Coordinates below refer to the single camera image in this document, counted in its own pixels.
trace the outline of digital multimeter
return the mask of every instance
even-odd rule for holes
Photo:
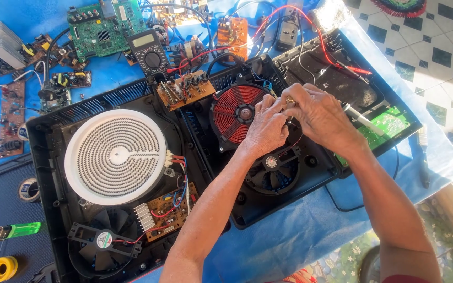
[[[154,29],[127,37],[130,50],[134,53],[146,77],[162,72],[167,74],[169,60]]]

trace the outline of blue tablecloth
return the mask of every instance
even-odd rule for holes
[[[80,7],[95,2],[94,0],[56,0],[53,3],[0,0],[0,21],[3,21],[24,42],[32,42],[39,33],[50,33],[54,37],[64,30],[67,27],[65,14],[69,6]],[[315,2],[305,1],[304,6],[308,9],[315,4]],[[210,2],[210,8],[214,11],[215,17],[224,15],[224,12],[232,12],[235,5],[233,0]],[[263,4],[252,4],[248,9],[242,10],[240,16],[248,17],[249,22],[255,24],[255,18],[262,13],[268,15],[270,8]],[[211,25],[213,33],[215,26],[213,22]],[[179,27],[178,30],[184,37],[202,33],[200,39],[206,44],[208,42],[205,28]],[[389,83],[428,127],[427,157],[431,177],[429,189],[424,189],[418,181],[420,152],[412,152],[416,147],[410,146],[408,140],[398,145],[400,169],[396,181],[412,202],[417,203],[453,181],[453,146],[358,23],[350,19],[341,30],[367,58],[376,72]],[[304,34],[306,40],[314,37],[310,31]],[[277,52],[273,52],[271,55],[274,57]],[[67,68],[56,67],[53,71],[58,72],[63,69]],[[141,69],[137,66],[129,67],[123,58],[117,61],[117,55],[92,58],[91,64],[86,69],[93,71],[92,87],[73,90],[74,102],[80,100],[80,93],[90,97],[143,76]],[[9,76],[0,78],[0,83],[9,81]],[[39,108],[37,91],[37,79],[32,78],[26,84],[27,107]],[[26,111],[25,116],[29,118],[36,116],[36,113]],[[379,161],[387,172],[392,174],[396,163],[394,149],[379,157]],[[362,196],[354,176],[333,181],[328,187],[340,207],[352,208],[362,204]],[[220,237],[205,261],[203,279],[204,282],[277,280],[319,259],[370,228],[368,215],[364,209],[350,213],[338,212],[326,191],[321,188],[248,229],[239,231],[232,228]],[[138,282],[157,282],[160,273],[161,269],[158,269]]]

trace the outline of elderly man's hand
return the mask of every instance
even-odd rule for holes
[[[307,137],[346,160],[369,151],[366,139],[351,124],[334,96],[311,84],[303,87],[293,84],[282,92],[283,108],[288,96],[298,105],[286,109],[284,114],[298,119]]]
[[[242,143],[256,158],[284,145],[289,131],[284,125],[287,117],[280,113],[281,110],[281,99],[276,100],[270,94],[255,105],[253,123]]]

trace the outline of red shirt sleeve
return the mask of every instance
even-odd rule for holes
[[[419,277],[414,277],[410,275],[392,275],[384,279],[382,283],[429,283],[424,279]]]

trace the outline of white ceramic heating plate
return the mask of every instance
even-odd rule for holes
[[[148,116],[111,110],[92,117],[74,133],[64,169],[80,197],[119,205],[144,196],[158,183],[166,150],[164,134]]]

